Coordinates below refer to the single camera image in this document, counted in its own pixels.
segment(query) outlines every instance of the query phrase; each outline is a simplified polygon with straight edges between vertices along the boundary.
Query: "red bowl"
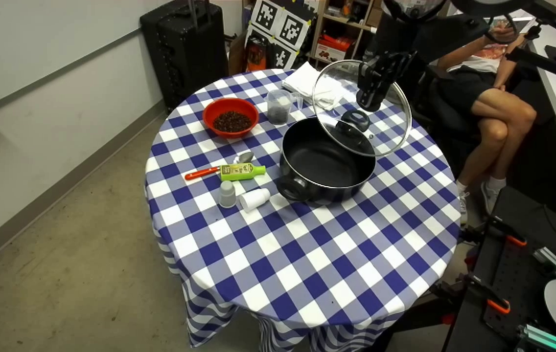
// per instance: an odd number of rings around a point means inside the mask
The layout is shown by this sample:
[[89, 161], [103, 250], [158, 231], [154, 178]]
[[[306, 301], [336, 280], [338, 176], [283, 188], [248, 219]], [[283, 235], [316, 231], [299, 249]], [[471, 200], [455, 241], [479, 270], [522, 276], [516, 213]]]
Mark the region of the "red bowl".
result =
[[[234, 129], [236, 123], [232, 125], [234, 131], [224, 131], [218, 129], [216, 118], [222, 114], [238, 114], [242, 118], [246, 118], [248, 125], [242, 129]], [[250, 133], [254, 129], [254, 125], [258, 123], [258, 110], [246, 102], [246, 100], [238, 100], [238, 98], [220, 98], [211, 102], [207, 108], [203, 108], [203, 127], [209, 129], [211, 133], [214, 133], [216, 137], [222, 139], [240, 139], [242, 135]]]

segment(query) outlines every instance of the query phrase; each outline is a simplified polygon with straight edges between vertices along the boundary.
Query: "blue and white checkered tablecloth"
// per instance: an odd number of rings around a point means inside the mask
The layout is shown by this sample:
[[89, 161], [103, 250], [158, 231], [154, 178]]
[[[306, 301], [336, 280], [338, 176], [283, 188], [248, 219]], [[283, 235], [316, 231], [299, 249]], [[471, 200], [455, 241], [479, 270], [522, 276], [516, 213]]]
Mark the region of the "blue and white checkered tablecloth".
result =
[[[263, 119], [263, 96], [285, 76], [261, 71], [216, 80], [181, 102], [152, 141], [144, 196], [164, 260], [181, 278], [193, 346], [240, 307], [260, 319], [263, 350], [291, 350], [305, 337], [312, 350], [363, 348], [442, 276], [455, 247], [453, 178], [416, 123], [352, 200], [334, 207], [283, 202], [271, 180], [289, 125]], [[222, 141], [203, 129], [201, 110], [222, 96], [258, 106], [248, 137]], [[236, 184], [238, 194], [271, 192], [256, 211], [220, 209], [216, 176], [183, 180], [244, 151], [267, 168]]]

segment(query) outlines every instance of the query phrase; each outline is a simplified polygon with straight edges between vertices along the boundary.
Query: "glass lid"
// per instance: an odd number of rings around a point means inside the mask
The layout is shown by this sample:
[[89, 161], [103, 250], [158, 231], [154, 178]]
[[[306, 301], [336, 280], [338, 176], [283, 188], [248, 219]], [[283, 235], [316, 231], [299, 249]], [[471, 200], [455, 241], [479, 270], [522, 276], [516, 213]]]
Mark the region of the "glass lid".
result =
[[410, 129], [410, 106], [393, 82], [375, 112], [357, 106], [357, 71], [361, 61], [326, 65], [312, 86], [312, 108], [322, 129], [340, 147], [363, 155], [383, 157], [402, 145]]

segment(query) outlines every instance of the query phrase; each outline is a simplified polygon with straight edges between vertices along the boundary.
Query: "bowl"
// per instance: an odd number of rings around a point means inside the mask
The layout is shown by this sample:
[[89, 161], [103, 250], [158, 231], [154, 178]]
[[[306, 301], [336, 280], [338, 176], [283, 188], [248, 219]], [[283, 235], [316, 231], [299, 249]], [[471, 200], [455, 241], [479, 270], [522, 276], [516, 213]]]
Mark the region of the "bowl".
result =
[[220, 98], [203, 108], [203, 127], [222, 139], [240, 139], [258, 123], [258, 110], [238, 98]]

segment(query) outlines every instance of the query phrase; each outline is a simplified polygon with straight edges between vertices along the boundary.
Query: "gray floor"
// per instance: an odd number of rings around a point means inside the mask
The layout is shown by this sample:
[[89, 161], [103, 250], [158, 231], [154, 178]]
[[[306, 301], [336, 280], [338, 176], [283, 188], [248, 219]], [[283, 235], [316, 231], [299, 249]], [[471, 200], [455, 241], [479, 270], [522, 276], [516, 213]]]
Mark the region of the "gray floor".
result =
[[[142, 200], [142, 166], [160, 123], [0, 250], [0, 352], [187, 350], [179, 286]], [[402, 333], [389, 350], [440, 350], [444, 335], [445, 327]], [[256, 325], [240, 313], [197, 350], [252, 352]]]

